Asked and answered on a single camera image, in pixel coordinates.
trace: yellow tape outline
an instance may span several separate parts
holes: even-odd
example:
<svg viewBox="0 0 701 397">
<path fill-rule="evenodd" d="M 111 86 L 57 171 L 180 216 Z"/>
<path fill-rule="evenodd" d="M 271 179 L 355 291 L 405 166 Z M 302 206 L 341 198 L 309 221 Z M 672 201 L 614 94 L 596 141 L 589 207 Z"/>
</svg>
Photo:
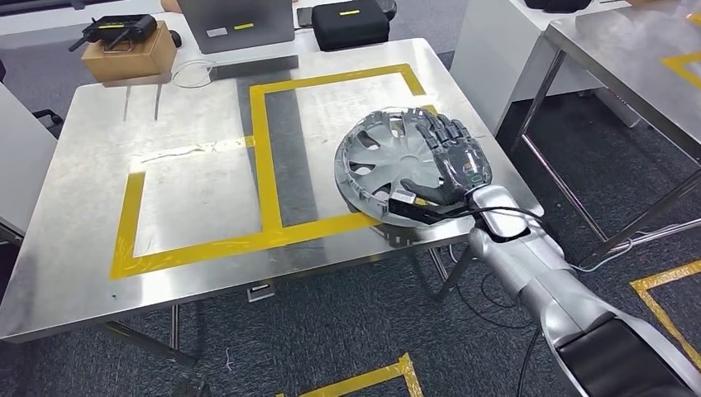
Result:
<svg viewBox="0 0 701 397">
<path fill-rule="evenodd" d="M 701 26 L 701 13 L 695 12 L 693 14 L 689 14 L 686 16 L 686 19 L 689 20 L 689 22 Z"/>
<path fill-rule="evenodd" d="M 413 95 L 426 94 L 409 64 L 383 66 L 305 79 L 293 79 L 250 87 L 250 111 L 253 137 L 245 137 L 240 146 L 252 147 L 255 150 L 255 172 L 258 181 L 261 232 L 134 257 L 136 230 L 141 209 L 141 196 L 145 183 L 144 167 L 137 164 L 136 167 L 130 170 L 126 178 L 122 213 L 117 227 L 117 241 L 115 243 L 112 268 L 110 270 L 110 280 L 139 275 L 154 270 L 187 265 L 199 261 L 210 261 L 225 256 L 262 251 L 379 224 L 377 220 L 363 213 L 348 213 L 333 218 L 319 219 L 314 222 L 283 227 L 280 216 L 277 184 L 275 182 L 273 152 L 270 146 L 265 95 L 290 89 L 340 83 L 355 79 L 367 79 L 395 73 L 402 75 Z M 165 155 L 151 157 L 141 155 L 137 157 L 150 159 L 148 161 L 156 159 L 163 160 L 168 157 L 167 154 L 170 152 L 182 153 L 182 151 L 183 148 L 179 148 L 172 151 L 160 152 L 160 154 L 165 153 Z M 204 154 L 206 152 L 207 151 L 199 151 L 198 154 Z"/>
<path fill-rule="evenodd" d="M 677 73 L 682 79 L 688 81 L 689 84 L 701 89 L 701 77 L 689 69 L 686 69 L 686 65 L 693 62 L 701 62 L 701 52 L 671 56 L 662 60 L 664 66 Z"/>
<path fill-rule="evenodd" d="M 667 332 L 669 332 L 674 339 L 679 341 L 691 361 L 701 371 L 701 354 L 699 354 L 699 352 L 697 352 L 696 349 L 691 346 L 684 335 L 681 334 L 680 330 L 674 325 L 674 323 L 672 323 L 670 316 L 667 315 L 665 310 L 652 298 L 652 295 L 650 294 L 650 289 L 672 281 L 683 279 L 684 277 L 689 277 L 690 275 L 696 275 L 699 272 L 701 272 L 701 261 L 695 261 L 687 265 L 663 271 L 656 275 L 645 277 L 644 279 L 632 281 L 631 287 L 633 287 L 637 294 L 640 295 L 640 298 L 645 305 L 647 305 L 650 311 L 655 314 L 657 321 L 659 321 L 662 326 L 665 327 Z"/>
<path fill-rule="evenodd" d="M 366 387 L 378 385 L 386 382 L 387 380 L 399 378 L 400 376 L 403 376 L 404 381 L 407 383 L 409 395 L 412 397 L 423 397 L 412 359 L 409 358 L 409 353 L 404 353 L 403 356 L 399 357 L 399 362 L 390 366 L 365 372 L 364 374 L 353 376 L 350 379 L 342 380 L 340 382 L 324 386 L 320 389 L 303 393 L 299 395 L 299 397 L 332 397 L 347 395 Z M 284 397 L 284 394 L 277 394 L 276 397 Z"/>
</svg>

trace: robotic arm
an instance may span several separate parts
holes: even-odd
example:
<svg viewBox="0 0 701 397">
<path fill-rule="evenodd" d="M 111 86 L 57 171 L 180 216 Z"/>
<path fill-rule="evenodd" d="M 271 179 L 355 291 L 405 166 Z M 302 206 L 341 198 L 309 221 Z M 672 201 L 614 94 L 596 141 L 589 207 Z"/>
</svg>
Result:
<svg viewBox="0 0 701 397">
<path fill-rule="evenodd" d="M 601 300 L 575 278 L 557 243 L 537 217 L 518 208 L 477 142 L 456 120 L 422 111 L 415 127 L 443 178 L 437 188 L 402 181 L 389 211 L 425 223 L 475 214 L 470 254 L 487 262 L 504 289 L 540 327 L 573 395 L 701 395 L 701 375 L 649 323 Z M 416 205 L 415 198 L 436 205 Z"/>
</svg>

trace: metal table frame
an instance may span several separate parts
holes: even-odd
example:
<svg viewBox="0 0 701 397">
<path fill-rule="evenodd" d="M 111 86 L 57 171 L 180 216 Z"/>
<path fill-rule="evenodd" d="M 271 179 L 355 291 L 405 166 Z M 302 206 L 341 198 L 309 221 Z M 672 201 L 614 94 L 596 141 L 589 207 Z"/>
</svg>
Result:
<svg viewBox="0 0 701 397">
<path fill-rule="evenodd" d="M 595 78 L 599 79 L 605 86 L 609 87 L 609 89 L 611 89 L 618 97 L 628 103 L 631 108 L 646 119 L 659 133 L 673 142 L 689 158 L 697 162 L 697 164 L 699 154 L 701 154 L 701 146 L 693 138 L 689 137 L 689 135 L 684 132 L 680 126 L 672 122 L 659 110 L 650 105 L 639 93 L 628 87 L 624 82 L 618 79 L 617 76 L 606 70 L 596 59 L 592 58 L 585 51 L 581 50 L 575 43 L 564 37 L 564 35 L 560 34 L 552 25 L 548 26 L 546 31 L 546 39 L 551 44 L 555 45 L 558 50 L 550 65 L 550 68 L 547 70 L 546 76 L 543 79 L 540 88 L 538 89 L 536 97 L 533 99 L 531 107 L 528 109 L 526 118 L 524 119 L 513 146 L 511 147 L 511 152 L 513 153 L 517 149 L 520 141 L 523 141 L 528 149 L 531 150 L 533 155 L 535 155 L 541 165 L 546 169 L 550 177 L 555 181 L 560 191 L 575 207 L 577 213 L 579 213 L 579 215 L 587 222 L 591 230 L 594 231 L 594 234 L 596 234 L 598 239 L 602 242 L 602 244 L 591 252 L 589 256 L 579 262 L 578 265 L 585 268 L 590 267 L 595 265 L 597 262 L 600 262 L 605 256 L 621 252 L 628 249 L 630 246 L 637 246 L 646 242 L 651 242 L 658 238 L 670 236 L 678 232 L 683 232 L 691 228 L 701 226 L 701 218 L 698 218 L 689 222 L 675 225 L 673 227 L 663 227 L 657 231 L 647 233 L 642 237 L 632 238 L 636 232 L 649 225 L 655 217 L 669 209 L 672 205 L 674 205 L 674 203 L 676 203 L 677 200 L 681 199 L 688 192 L 699 186 L 701 184 L 701 170 L 696 170 L 690 177 L 684 180 L 676 188 L 672 189 L 669 193 L 665 194 L 664 197 L 657 200 L 657 202 L 652 204 L 645 212 L 640 214 L 637 218 L 635 218 L 635 220 L 628 223 L 624 228 L 612 236 L 608 236 L 596 223 L 594 217 L 592 217 L 592 215 L 587 211 L 579 198 L 577 198 L 576 194 L 562 179 L 562 177 L 560 177 L 547 158 L 533 142 L 533 139 L 531 139 L 527 134 L 533 118 L 538 113 L 543 99 L 545 99 L 546 93 L 550 89 L 550 86 L 557 76 L 557 72 L 562 66 L 562 62 L 565 60 L 566 56 L 570 56 L 572 59 L 576 60 Z"/>
</svg>

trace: stainless steel table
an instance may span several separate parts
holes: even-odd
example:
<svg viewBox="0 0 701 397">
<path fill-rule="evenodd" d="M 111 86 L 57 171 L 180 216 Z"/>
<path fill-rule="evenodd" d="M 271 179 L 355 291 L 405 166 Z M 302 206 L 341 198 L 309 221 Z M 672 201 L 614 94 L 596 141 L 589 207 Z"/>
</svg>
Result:
<svg viewBox="0 0 701 397">
<path fill-rule="evenodd" d="M 542 214 L 423 39 L 297 62 L 275 72 L 254 65 L 257 74 L 196 89 L 79 88 L 0 307 L 0 337 L 105 324 L 189 363 L 178 350 L 177 304 L 460 241 L 472 218 L 387 227 L 338 193 L 336 148 L 380 108 L 432 105 L 459 118 L 494 183 Z M 169 347 L 114 322 L 163 307 L 174 308 Z"/>
<path fill-rule="evenodd" d="M 700 218 L 631 238 L 700 185 L 701 170 L 609 237 L 527 134 L 532 119 L 562 61 L 569 56 L 698 163 L 701 159 L 701 14 L 696 12 L 701 12 L 698 2 L 660 1 L 554 21 L 546 30 L 546 38 L 559 50 L 512 151 L 523 140 L 601 240 L 602 244 L 580 266 L 589 267 L 608 254 L 701 226 Z"/>
</svg>

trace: black robotic glove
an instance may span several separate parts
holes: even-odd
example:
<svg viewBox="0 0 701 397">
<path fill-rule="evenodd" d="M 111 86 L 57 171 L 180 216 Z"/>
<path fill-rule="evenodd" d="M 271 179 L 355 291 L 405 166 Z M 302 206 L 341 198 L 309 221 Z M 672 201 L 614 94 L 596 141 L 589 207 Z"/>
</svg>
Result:
<svg viewBox="0 0 701 397">
<path fill-rule="evenodd" d="M 462 122 L 419 110 L 423 118 L 415 127 L 433 153 L 443 184 L 431 188 L 402 179 L 402 186 L 422 199 L 449 205 L 466 200 L 466 195 L 471 191 L 489 184 L 492 181 L 489 162 Z"/>
</svg>

